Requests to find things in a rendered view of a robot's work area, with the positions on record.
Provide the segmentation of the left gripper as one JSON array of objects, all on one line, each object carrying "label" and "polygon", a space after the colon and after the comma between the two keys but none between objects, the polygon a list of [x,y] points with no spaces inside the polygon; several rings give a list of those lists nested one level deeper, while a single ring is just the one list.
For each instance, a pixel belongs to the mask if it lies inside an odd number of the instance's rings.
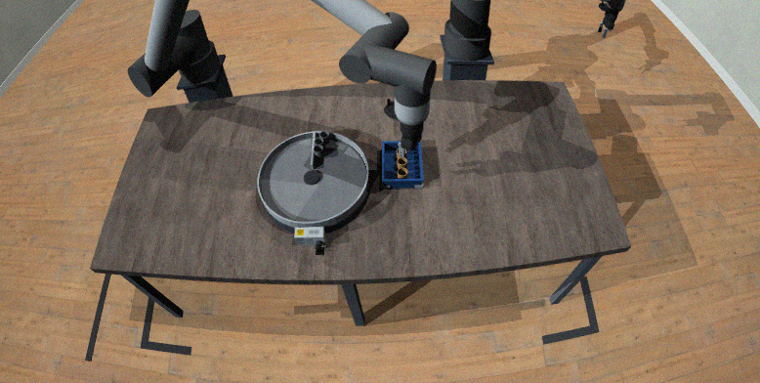
[{"label": "left gripper", "polygon": [[[599,3],[599,8],[602,11],[605,11],[605,17],[603,19],[603,22],[600,22],[598,32],[602,31],[603,24],[606,27],[604,29],[602,38],[606,38],[607,32],[612,31],[614,27],[614,22],[617,19],[618,12],[621,11],[624,7],[626,0],[611,0],[607,3]],[[604,3],[604,4],[603,4]]]}]

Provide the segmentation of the blue open crate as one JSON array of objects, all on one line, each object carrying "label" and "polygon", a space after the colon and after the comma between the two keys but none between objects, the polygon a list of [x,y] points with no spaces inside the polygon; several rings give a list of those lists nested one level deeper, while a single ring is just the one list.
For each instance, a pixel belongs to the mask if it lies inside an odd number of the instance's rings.
[{"label": "blue open crate", "polygon": [[382,142],[382,183],[390,189],[414,188],[422,185],[423,165],[421,141],[413,151],[406,150],[407,179],[398,179],[397,149],[400,141]]}]

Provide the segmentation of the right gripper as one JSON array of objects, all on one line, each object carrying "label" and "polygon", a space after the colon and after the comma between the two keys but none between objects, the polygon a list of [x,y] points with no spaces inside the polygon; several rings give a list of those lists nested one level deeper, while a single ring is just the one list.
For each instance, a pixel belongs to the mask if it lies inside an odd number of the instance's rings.
[{"label": "right gripper", "polygon": [[430,100],[423,106],[408,107],[399,104],[396,99],[394,101],[387,99],[384,113],[390,118],[399,121],[401,125],[402,137],[401,142],[398,143],[399,156],[404,158],[405,149],[413,151],[421,141],[423,124],[429,115],[429,109]]}]

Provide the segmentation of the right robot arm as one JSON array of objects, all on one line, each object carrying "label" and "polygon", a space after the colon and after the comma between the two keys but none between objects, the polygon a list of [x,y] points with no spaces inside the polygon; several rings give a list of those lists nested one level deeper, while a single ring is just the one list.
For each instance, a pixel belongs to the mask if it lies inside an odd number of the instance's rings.
[{"label": "right robot arm", "polygon": [[[146,52],[128,67],[132,83],[146,97],[178,70],[192,85],[209,79],[220,67],[199,11],[186,11],[189,1],[155,0]],[[362,35],[339,61],[345,77],[358,84],[371,79],[392,85],[403,106],[428,103],[437,63],[395,50],[409,32],[403,16],[384,14],[365,0],[312,1]]]}]

